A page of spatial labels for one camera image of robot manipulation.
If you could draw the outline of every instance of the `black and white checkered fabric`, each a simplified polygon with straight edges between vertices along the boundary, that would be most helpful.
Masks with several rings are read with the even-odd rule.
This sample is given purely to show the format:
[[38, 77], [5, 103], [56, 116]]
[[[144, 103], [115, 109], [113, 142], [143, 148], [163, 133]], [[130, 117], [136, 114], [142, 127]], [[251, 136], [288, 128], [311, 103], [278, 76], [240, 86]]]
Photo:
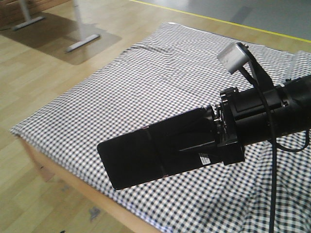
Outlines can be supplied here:
[[[11, 129], [58, 164], [164, 233], [267, 232], [272, 153], [246, 147], [246, 161], [201, 169], [115, 191], [97, 144], [196, 107], [219, 92], [251, 86], [216, 59], [231, 38], [174, 23], [125, 50]], [[311, 54], [249, 44], [274, 84], [311, 73]], [[302, 134], [279, 140], [301, 147]], [[311, 232], [311, 147], [278, 151], [275, 232]]]

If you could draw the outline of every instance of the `white label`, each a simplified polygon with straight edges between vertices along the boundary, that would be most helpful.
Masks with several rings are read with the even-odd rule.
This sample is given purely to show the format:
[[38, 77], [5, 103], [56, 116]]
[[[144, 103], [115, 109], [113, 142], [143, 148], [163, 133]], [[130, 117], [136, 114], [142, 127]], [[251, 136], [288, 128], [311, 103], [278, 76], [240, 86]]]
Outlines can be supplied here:
[[210, 164], [210, 160], [208, 158], [208, 154], [199, 153], [199, 156], [200, 156], [200, 159], [201, 159], [201, 162], [202, 162], [203, 165]]

